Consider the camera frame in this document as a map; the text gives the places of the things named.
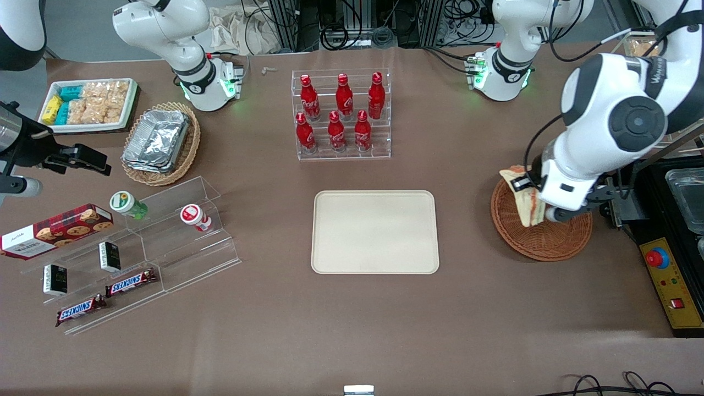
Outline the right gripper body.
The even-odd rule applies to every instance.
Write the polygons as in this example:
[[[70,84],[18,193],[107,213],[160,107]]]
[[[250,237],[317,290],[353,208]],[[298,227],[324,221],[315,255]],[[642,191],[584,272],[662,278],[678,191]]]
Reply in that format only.
[[[50,128],[20,114],[18,107],[15,101],[2,102],[2,171],[15,166],[57,171],[57,165],[46,163],[58,150]]]

